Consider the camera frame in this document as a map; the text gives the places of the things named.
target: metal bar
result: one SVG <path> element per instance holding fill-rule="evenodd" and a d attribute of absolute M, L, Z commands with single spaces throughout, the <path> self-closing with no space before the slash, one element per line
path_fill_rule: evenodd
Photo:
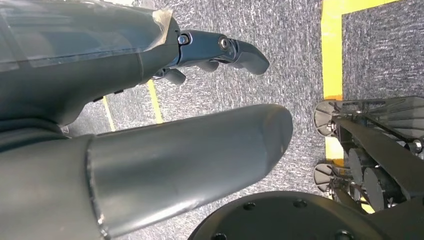
<path fill-rule="evenodd" d="M 414 116 L 414 117 L 388 117 L 388 121 L 402 121 L 402 120 L 422 120 L 424 117 Z"/>
<path fill-rule="evenodd" d="M 419 131 L 424 131 L 424 127 L 412 127 L 412 126 L 392 126 L 393 129 L 409 129 L 409 130 L 419 130 Z"/>
<path fill-rule="evenodd" d="M 406 136 L 405 134 L 401 133 L 400 131 L 394 129 L 393 127 L 387 126 L 379 121 L 377 121 L 375 118 L 368 114 L 361 114 L 360 116 L 363 116 L 364 118 L 368 119 L 370 122 L 375 124 L 376 126 L 380 127 L 381 129 L 384 129 L 385 131 L 389 132 L 391 135 L 395 136 L 396 138 L 409 143 L 413 142 L 415 139 L 411 138 L 409 136 Z"/>
<path fill-rule="evenodd" d="M 334 122 L 352 134 L 356 142 L 399 184 L 408 200 L 424 195 L 424 161 L 378 131 L 344 118 L 334 119 Z"/>
<path fill-rule="evenodd" d="M 396 109 L 396 110 L 389 111 L 388 114 L 394 114 L 394 113 L 399 113 L 399 112 L 413 110 L 413 109 L 421 109 L 421 108 L 424 108 L 424 105 L 410 106 L 410 107 L 405 107 L 401 109 Z"/>
<path fill-rule="evenodd" d="M 323 113 L 323 114 L 326 114 L 326 115 L 329 115 L 329 116 L 332 115 L 330 112 L 324 111 L 324 110 L 321 110 L 321 109 L 315 109 L 315 111 L 320 112 L 320 113 Z"/>
<path fill-rule="evenodd" d="M 352 134 L 349 131 L 337 125 L 337 130 L 335 132 L 340 145 L 346 153 L 349 153 L 351 148 L 356 147 L 353 142 Z"/>
<path fill-rule="evenodd" d="M 405 102 L 405 99 L 402 99 L 398 102 L 389 103 L 389 104 L 387 104 L 386 101 L 384 101 L 384 102 L 385 103 L 384 103 L 383 106 L 379 106 L 379 107 L 376 107 L 376 108 L 373 108 L 373 109 L 369 109 L 369 111 L 367 111 L 367 112 L 370 113 L 370 114 L 372 114 L 372 113 L 380 113 L 381 114 L 381 112 L 379 112 L 380 110 L 384 110 L 384 109 L 390 108 L 392 106 L 402 104 L 403 102 Z"/>
<path fill-rule="evenodd" d="M 336 187 L 332 182 L 330 183 L 330 186 L 334 194 L 340 200 L 341 204 L 351 209 L 354 209 L 361 214 L 364 214 L 364 215 L 367 214 L 367 212 L 364 209 L 362 209 L 361 205 L 359 205 L 355 200 L 353 200 L 352 197 L 345 190 Z"/>
<path fill-rule="evenodd" d="M 371 205 L 370 204 L 370 198 L 368 197 L 368 195 L 364 192 L 364 190 L 362 189 L 361 186 L 359 186 L 358 184 L 353 184 L 352 185 L 356 190 L 358 190 L 359 194 L 363 197 L 363 199 L 365 199 L 366 204 Z"/>

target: screw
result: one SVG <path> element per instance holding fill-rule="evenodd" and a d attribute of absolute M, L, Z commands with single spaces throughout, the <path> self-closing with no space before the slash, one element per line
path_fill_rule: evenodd
<path fill-rule="evenodd" d="M 415 139 L 413 143 L 415 144 L 416 153 L 421 153 L 423 151 L 423 143 L 418 139 Z"/>
<path fill-rule="evenodd" d="M 336 123 L 333 121 L 329 121 L 327 123 L 327 130 L 333 132 L 336 129 Z"/>
<path fill-rule="evenodd" d="M 354 236 L 352 235 L 352 233 L 346 230 L 340 230 L 339 232 L 335 234 L 335 239 L 336 240 L 352 240 L 354 239 Z"/>
<path fill-rule="evenodd" d="M 253 202 L 248 202 L 248 203 L 245 203 L 245 204 L 243 205 L 243 209 L 244 209 L 244 210 L 247 210 L 247 211 L 250 211 L 250 210 L 253 210 L 253 208 L 255 208 L 255 206 L 256 206 L 256 204 L 255 204 L 255 203 L 253 203 Z"/>
<path fill-rule="evenodd" d="M 218 40 L 218 43 L 219 43 L 219 47 L 224 51 L 228 50 L 228 48 L 230 47 L 228 38 L 226 36 L 221 36 Z"/>
<path fill-rule="evenodd" d="M 217 233 L 212 237 L 212 240 L 227 240 L 227 236 L 224 233 Z"/>
<path fill-rule="evenodd" d="M 297 199 L 293 202 L 293 206 L 298 209 L 306 208 L 308 204 L 303 199 Z"/>
<path fill-rule="evenodd" d="M 190 41 L 189 36 L 187 36 L 185 34 L 178 36 L 178 44 L 179 45 L 188 44 L 189 41 Z"/>

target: gray carpet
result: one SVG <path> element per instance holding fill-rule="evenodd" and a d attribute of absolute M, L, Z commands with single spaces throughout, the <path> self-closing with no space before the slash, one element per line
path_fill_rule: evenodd
<path fill-rule="evenodd" d="M 345 99 L 424 96 L 423 10 L 402 0 L 344 16 Z"/>
<path fill-rule="evenodd" d="M 319 1 L 157 0 L 155 4 L 157 8 L 173 9 L 182 29 L 220 32 L 252 43 L 271 63 L 263 76 L 220 66 L 213 73 L 183 69 L 187 81 L 181 86 L 156 81 L 166 122 L 273 103 L 291 111 L 294 134 L 285 156 L 262 181 L 121 239 L 187 239 L 211 212 L 253 193 L 285 190 L 318 194 L 312 171 L 315 163 L 325 157 L 324 139 L 315 132 L 312 122 L 314 106 L 323 98 Z M 417 0 L 391 3 L 344 17 L 345 98 L 422 95 L 423 9 Z M 155 123 L 147 86 L 137 86 L 107 99 L 118 130 Z M 110 131 L 102 102 L 87 105 L 70 130 L 79 135 Z"/>

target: dark gray casing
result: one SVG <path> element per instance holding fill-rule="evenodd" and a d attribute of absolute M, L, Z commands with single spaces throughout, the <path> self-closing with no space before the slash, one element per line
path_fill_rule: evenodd
<path fill-rule="evenodd" d="M 134 53 L 114 51 L 112 56 L 105 56 L 112 53 L 104 49 L 98 54 L 91 53 L 95 48 L 78 40 L 98 41 L 96 44 L 101 46 L 104 39 L 93 36 L 110 32 L 109 35 L 125 38 L 127 45 L 137 48 L 151 45 L 163 31 L 153 20 L 152 10 L 93 3 L 89 7 L 87 3 L 68 1 L 1 3 L 0 10 L 7 14 L 0 17 L 0 50 L 11 51 L 17 69 L 0 69 L 0 122 L 38 118 L 61 126 L 70 124 L 88 102 L 146 83 L 179 55 L 180 28 L 172 17 L 164 44 L 150 50 L 132 50 Z M 74 43 L 67 40 L 67 44 L 62 44 L 75 35 L 78 37 Z M 52 51 L 48 52 L 51 56 L 70 56 L 40 59 L 49 63 L 45 66 L 29 60 L 41 54 L 38 52 L 46 52 L 45 49 Z M 83 53 L 87 51 L 91 57 L 85 59 Z M 2 58 L 11 57 L 0 54 L 0 64 L 6 61 Z"/>
<path fill-rule="evenodd" d="M 163 221 L 265 177 L 292 132 L 274 104 L 72 139 L 28 128 L 23 142 L 50 139 L 0 154 L 0 239 L 114 238 Z"/>

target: gray plastic cover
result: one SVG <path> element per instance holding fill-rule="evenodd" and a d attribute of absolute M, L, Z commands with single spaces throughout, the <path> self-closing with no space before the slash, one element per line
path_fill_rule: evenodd
<path fill-rule="evenodd" d="M 292 133 L 287 109 L 262 104 L 99 135 L 87 158 L 99 222 L 118 237 L 241 190 L 273 169 Z"/>
<path fill-rule="evenodd" d="M 2 0 L 0 72 L 148 51 L 165 44 L 171 19 L 96 0 Z"/>

